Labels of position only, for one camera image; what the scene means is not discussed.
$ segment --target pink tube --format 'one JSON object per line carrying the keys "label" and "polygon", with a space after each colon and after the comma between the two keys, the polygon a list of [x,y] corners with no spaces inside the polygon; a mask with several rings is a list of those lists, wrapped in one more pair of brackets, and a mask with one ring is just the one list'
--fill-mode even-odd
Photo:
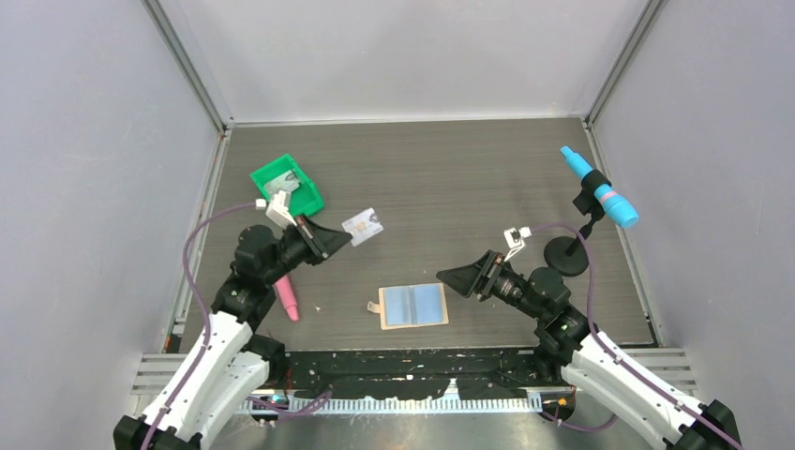
{"label": "pink tube", "polygon": [[293,292],[293,285],[290,284],[290,279],[285,275],[276,282],[276,292],[278,299],[284,310],[287,311],[288,317],[293,322],[298,322],[298,302],[295,301],[295,293]]}

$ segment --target black holder clamp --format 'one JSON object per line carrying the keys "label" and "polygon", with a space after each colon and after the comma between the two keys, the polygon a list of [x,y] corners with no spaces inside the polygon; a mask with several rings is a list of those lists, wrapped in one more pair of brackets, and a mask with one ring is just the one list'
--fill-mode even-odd
{"label": "black holder clamp", "polygon": [[[593,225],[605,216],[605,210],[596,200],[594,193],[602,185],[612,185],[610,180],[596,169],[583,176],[580,185],[582,190],[572,203],[583,216],[591,215],[591,220],[579,229],[582,237],[588,239],[593,231]],[[576,277],[588,268],[585,249],[576,237],[559,236],[549,241],[544,247],[544,261],[565,277]]]}

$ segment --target robotic arm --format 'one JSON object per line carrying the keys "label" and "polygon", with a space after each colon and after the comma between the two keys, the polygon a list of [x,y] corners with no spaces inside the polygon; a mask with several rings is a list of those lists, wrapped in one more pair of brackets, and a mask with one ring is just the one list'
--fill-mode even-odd
{"label": "robotic arm", "polygon": [[[512,250],[509,257],[516,255],[517,248],[525,247],[523,241],[529,235],[526,229],[505,231]],[[592,395],[634,428],[652,448],[732,448],[685,409],[701,411],[703,419],[739,442],[729,408],[717,400],[704,405],[622,352],[605,332],[595,325],[591,327],[586,316],[569,303],[571,292],[556,270],[540,267],[525,278],[513,270],[501,253],[489,250],[476,262],[442,270],[436,277],[464,297],[475,294],[483,302],[495,296],[537,320],[539,375],[551,382],[563,380]]]}
{"label": "robotic arm", "polygon": [[[284,377],[288,366],[284,344],[254,334],[276,301],[273,284],[300,263],[326,261],[352,236],[305,216],[293,218],[286,208],[279,210],[278,202],[272,204],[268,216],[284,228],[282,237],[277,240],[264,225],[240,233],[232,272],[218,289],[209,315],[209,342],[205,346],[202,333],[141,417],[121,419],[113,431],[116,450],[140,449],[147,432],[152,434],[152,450],[208,449],[251,392]],[[203,356],[195,365],[202,348]],[[178,397],[166,408],[170,393],[181,383]],[[150,428],[164,409],[153,433]]]}

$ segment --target white wall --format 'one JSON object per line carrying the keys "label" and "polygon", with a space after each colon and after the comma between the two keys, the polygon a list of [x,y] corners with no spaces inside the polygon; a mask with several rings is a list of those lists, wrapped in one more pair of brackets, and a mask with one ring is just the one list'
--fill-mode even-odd
{"label": "white wall", "polygon": [[0,41],[0,448],[112,448],[218,136],[138,1],[5,2]]}
{"label": "white wall", "polygon": [[237,122],[584,115],[646,0],[171,0]]}
{"label": "white wall", "polygon": [[665,334],[749,449],[793,447],[794,20],[670,0],[596,124]]}

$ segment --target green plastic tray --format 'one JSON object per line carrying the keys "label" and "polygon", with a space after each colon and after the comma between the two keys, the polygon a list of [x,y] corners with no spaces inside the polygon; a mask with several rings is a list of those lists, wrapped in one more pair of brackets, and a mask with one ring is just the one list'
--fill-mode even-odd
{"label": "green plastic tray", "polygon": [[252,172],[251,181],[257,185],[257,189],[260,190],[266,200],[271,200],[270,194],[265,190],[265,185],[287,171],[295,173],[301,182],[301,186],[292,192],[290,214],[293,216],[303,214],[309,217],[322,210],[324,204],[320,192],[318,192],[312,180],[298,167],[298,164],[290,155],[283,155],[270,164]]}

